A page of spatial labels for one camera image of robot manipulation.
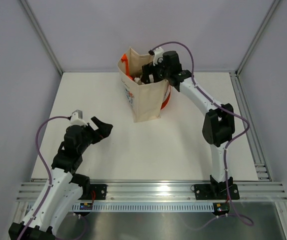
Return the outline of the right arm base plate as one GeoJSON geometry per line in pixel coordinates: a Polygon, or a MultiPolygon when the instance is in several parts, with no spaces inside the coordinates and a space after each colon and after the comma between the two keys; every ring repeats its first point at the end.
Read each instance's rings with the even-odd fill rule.
{"type": "Polygon", "coordinates": [[[219,188],[213,187],[210,183],[194,184],[191,186],[196,200],[239,200],[240,194],[236,184],[219,188]]]}

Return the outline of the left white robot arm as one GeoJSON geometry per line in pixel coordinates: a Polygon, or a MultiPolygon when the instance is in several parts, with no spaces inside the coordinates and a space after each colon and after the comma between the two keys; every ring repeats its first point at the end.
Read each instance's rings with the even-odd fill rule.
{"type": "Polygon", "coordinates": [[[48,179],[34,205],[20,223],[13,222],[8,230],[12,240],[54,240],[59,226],[73,204],[78,200],[106,198],[105,184],[92,184],[88,176],[78,174],[83,161],[83,153],[90,145],[106,139],[113,125],[92,117],[96,125],[93,129],[77,113],[66,117],[70,126],[66,129],[63,141],[51,166],[47,163],[48,179]]]}

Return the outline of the clear soap bottle white label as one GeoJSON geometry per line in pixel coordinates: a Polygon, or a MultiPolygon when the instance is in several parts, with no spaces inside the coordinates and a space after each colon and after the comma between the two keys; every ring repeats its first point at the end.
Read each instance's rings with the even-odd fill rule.
{"type": "Polygon", "coordinates": [[[142,85],[142,84],[143,84],[142,81],[141,81],[141,79],[140,79],[139,77],[135,77],[133,80],[134,80],[134,82],[137,83],[138,85],[142,85]]]}

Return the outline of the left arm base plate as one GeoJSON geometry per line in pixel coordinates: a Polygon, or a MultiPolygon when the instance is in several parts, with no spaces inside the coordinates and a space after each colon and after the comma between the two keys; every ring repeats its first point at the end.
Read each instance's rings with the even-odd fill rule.
{"type": "Polygon", "coordinates": [[[107,185],[106,184],[91,184],[90,195],[91,199],[96,201],[105,200],[107,196],[107,185]]]}

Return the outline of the floral canvas tote bag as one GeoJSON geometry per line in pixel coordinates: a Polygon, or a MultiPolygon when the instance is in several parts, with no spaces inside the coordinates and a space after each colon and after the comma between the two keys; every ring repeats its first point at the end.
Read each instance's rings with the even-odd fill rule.
{"type": "Polygon", "coordinates": [[[151,55],[139,54],[130,47],[117,64],[135,123],[158,119],[171,96],[171,88],[166,80],[141,85],[134,82],[134,78],[141,78],[142,66],[152,61],[151,55]]]}

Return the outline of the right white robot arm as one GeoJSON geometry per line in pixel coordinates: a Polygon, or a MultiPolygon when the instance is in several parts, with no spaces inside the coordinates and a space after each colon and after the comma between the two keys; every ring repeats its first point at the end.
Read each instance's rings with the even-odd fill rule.
{"type": "Polygon", "coordinates": [[[210,145],[212,172],[209,191],[217,199],[228,192],[233,179],[227,167],[227,147],[235,133],[234,109],[229,103],[210,97],[208,93],[194,80],[189,70],[184,70],[176,51],[164,51],[161,47],[150,50],[152,62],[142,66],[141,81],[150,84],[162,80],[169,82],[179,93],[190,99],[204,116],[202,135],[210,145]]]}

